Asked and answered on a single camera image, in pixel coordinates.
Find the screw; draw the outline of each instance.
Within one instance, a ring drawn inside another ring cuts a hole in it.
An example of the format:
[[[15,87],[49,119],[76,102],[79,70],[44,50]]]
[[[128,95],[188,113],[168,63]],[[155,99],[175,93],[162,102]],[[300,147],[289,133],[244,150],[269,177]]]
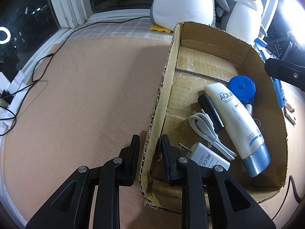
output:
[[[221,165],[215,165],[214,170],[216,170],[217,172],[222,172],[224,168]]]
[[[120,157],[116,157],[116,158],[113,160],[113,162],[114,162],[115,164],[120,164],[122,161],[123,161],[123,160],[122,160]]]
[[[185,164],[188,162],[188,159],[186,157],[181,157],[181,158],[179,158],[179,162]]]
[[[84,172],[86,172],[87,171],[87,167],[86,166],[81,166],[81,167],[78,167],[78,172],[80,172],[80,173],[84,173]]]

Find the yellow foot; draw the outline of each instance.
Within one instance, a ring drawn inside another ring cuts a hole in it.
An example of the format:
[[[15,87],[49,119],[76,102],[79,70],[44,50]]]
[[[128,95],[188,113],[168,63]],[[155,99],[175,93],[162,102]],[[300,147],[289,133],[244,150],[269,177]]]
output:
[[[169,30],[167,28],[164,28],[164,27],[161,27],[161,26],[158,26],[158,25],[151,26],[150,30],[158,31],[159,33],[161,33],[161,32],[171,33],[171,30]]]

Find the coiled white cable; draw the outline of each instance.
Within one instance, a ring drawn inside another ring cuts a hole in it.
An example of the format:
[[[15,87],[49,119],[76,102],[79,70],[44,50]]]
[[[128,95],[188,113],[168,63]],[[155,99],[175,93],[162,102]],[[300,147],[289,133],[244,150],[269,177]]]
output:
[[[195,113],[189,118],[189,123],[193,130],[203,139],[208,142],[208,147],[214,146],[218,149],[229,161],[232,161],[237,156],[236,153],[231,151],[225,145],[223,145],[218,139],[218,135],[215,133],[213,123],[203,110],[202,113]]]

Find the sunscreen tube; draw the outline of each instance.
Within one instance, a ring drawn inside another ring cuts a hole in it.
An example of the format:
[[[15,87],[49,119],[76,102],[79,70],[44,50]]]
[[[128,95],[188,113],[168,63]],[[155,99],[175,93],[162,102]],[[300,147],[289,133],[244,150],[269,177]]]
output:
[[[244,105],[223,84],[206,85],[204,91],[216,107],[250,177],[257,176],[268,167],[271,158],[255,121]]]

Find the white power adapter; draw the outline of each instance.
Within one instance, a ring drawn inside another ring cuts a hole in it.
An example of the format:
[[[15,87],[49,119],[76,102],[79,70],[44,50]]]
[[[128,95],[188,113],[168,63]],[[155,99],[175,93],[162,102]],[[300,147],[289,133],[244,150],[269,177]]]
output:
[[[221,165],[226,170],[230,167],[230,163],[227,160],[223,159],[200,142],[194,144],[190,149],[182,144],[179,145],[188,151],[186,157],[195,161],[200,166],[213,168],[215,165]]]

